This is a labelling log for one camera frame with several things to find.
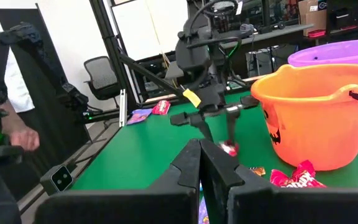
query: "green tabletop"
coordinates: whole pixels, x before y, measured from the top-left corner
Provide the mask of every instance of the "green tabletop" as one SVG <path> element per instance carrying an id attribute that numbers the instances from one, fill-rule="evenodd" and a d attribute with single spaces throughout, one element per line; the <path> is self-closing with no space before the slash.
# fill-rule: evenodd
<path id="1" fill-rule="evenodd" d="M 226 97 L 227 102 L 239 101 L 240 93 Z M 190 104 L 172 106 L 169 115 L 195 111 Z M 227 139 L 226 118 L 207 118 L 216 142 Z M 169 116 L 151 115 L 143 123 L 122 128 L 99 156 L 80 175 L 72 189 L 111 190 L 144 189 L 158 178 L 192 138 L 202 134 L 191 126 L 170 125 Z M 265 178 L 272 169 L 290 175 L 294 167 L 274 153 L 260 107 L 244 110 L 236 124 L 240 145 L 239 160 L 248 167 L 263 166 Z M 358 187 L 358 155 L 341 169 L 318 172 L 317 180 L 328 187 Z"/>

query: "yellow tag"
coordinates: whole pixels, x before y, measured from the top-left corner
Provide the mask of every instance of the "yellow tag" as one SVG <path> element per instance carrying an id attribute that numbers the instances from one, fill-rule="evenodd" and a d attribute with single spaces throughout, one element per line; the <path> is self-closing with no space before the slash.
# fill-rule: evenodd
<path id="1" fill-rule="evenodd" d="M 198 98 L 196 93 L 193 93 L 191 90 L 187 89 L 183 92 L 183 96 L 188 98 L 190 102 L 197 108 L 200 105 L 201 100 Z"/>

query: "orange bucket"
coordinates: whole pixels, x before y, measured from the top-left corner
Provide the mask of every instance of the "orange bucket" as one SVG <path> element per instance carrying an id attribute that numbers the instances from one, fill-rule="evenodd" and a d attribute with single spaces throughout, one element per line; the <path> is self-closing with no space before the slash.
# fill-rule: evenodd
<path id="1" fill-rule="evenodd" d="M 316 170 L 348 165 L 358 153 L 358 65 L 280 67 L 256 81 L 277 155 L 297 166 L 310 160 Z"/>

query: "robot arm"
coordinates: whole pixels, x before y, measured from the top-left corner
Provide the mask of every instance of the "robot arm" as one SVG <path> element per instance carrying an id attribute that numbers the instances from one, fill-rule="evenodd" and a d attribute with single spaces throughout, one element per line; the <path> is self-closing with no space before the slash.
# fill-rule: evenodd
<path id="1" fill-rule="evenodd" d="M 50 83 L 53 86 L 57 86 L 55 87 L 57 93 L 64 93 L 58 95 L 61 103 L 73 110 L 87 110 L 88 97 L 81 94 L 75 86 L 67 82 L 65 74 L 49 59 L 38 30 L 33 25 L 25 22 L 0 32 L 0 104 L 7 100 L 7 88 L 4 78 L 11 45 L 17 45 L 29 53 Z"/>

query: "office chair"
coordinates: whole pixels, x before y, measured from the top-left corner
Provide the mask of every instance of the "office chair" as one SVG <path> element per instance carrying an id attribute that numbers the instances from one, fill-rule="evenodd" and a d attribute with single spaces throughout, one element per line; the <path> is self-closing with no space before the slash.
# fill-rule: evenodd
<path id="1" fill-rule="evenodd" d="M 84 62 L 86 71 L 91 77 L 86 81 L 92 94 L 98 100 L 108 100 L 113 98 L 116 107 L 119 108 L 116 96 L 119 96 L 121 87 L 118 84 L 117 76 L 112 70 L 110 59 L 107 56 L 92 58 Z"/>

